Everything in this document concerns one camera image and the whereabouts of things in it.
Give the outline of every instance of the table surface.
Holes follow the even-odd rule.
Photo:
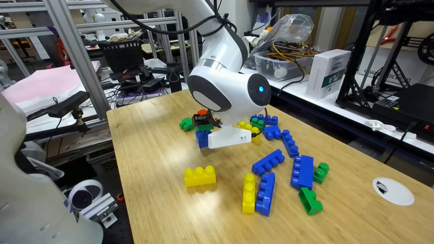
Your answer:
[[[244,67],[243,73],[256,73],[256,71]],[[355,74],[355,78],[361,81],[362,75],[361,74]],[[328,109],[328,111],[331,111],[334,113],[338,113],[340,116],[344,116],[347,119],[351,119],[351,120],[368,127],[366,122],[370,120],[372,117],[368,117],[365,113],[359,113],[359,112],[351,111],[349,108],[342,108],[342,107],[339,107],[336,104],[336,98],[338,98],[339,92],[334,92],[334,93],[331,93],[331,94],[328,94],[328,96],[325,96],[323,98],[313,98],[311,96],[306,96],[305,92],[306,92],[306,88],[308,88],[308,79],[309,79],[309,77],[305,77],[305,81],[289,85],[289,86],[286,86],[283,89],[283,92],[290,93],[293,96],[297,96],[297,97],[300,97],[300,98],[302,98],[305,101],[309,101],[309,103],[312,103],[315,105],[319,105],[319,107],[321,107],[324,109]],[[278,88],[278,89],[282,88],[289,81],[275,81],[275,79],[270,79],[269,78],[270,85],[274,86],[274,88]],[[387,135],[393,136],[396,139],[400,139],[403,136],[403,134],[404,134],[400,130],[391,131],[391,130],[385,130],[385,128],[380,128],[378,132],[387,134]],[[424,150],[427,153],[431,153],[431,154],[434,153],[434,143],[423,140],[423,139],[419,139],[419,138],[414,138],[414,136],[411,136],[411,132],[407,132],[407,135],[404,136],[403,140],[405,143],[412,145],[415,147],[419,147],[419,149],[422,149],[422,150]]]
[[[434,239],[434,192],[427,185],[362,154],[335,138],[270,107],[279,126],[289,128],[302,154],[331,166],[315,184],[324,210],[308,215],[289,185],[292,159],[277,173],[270,216],[241,212],[243,178],[252,162],[281,140],[198,149],[194,131],[178,123],[199,105],[187,90],[108,111],[122,188],[136,242],[430,242]],[[183,172],[212,164],[217,184],[186,188]],[[378,196],[377,176],[405,184],[412,206],[396,206]]]

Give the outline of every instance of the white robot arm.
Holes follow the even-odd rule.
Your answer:
[[[172,8],[184,14],[190,25],[216,14],[212,4],[206,0],[104,1],[113,8],[118,8],[125,16]],[[209,147],[250,142],[251,134],[235,128],[233,124],[263,109],[271,98],[269,81],[263,75],[239,73],[247,58],[245,46],[220,20],[214,17],[198,27],[201,33],[214,33],[206,36],[198,65],[188,77],[188,89],[193,97],[221,119],[221,128],[209,135]]]

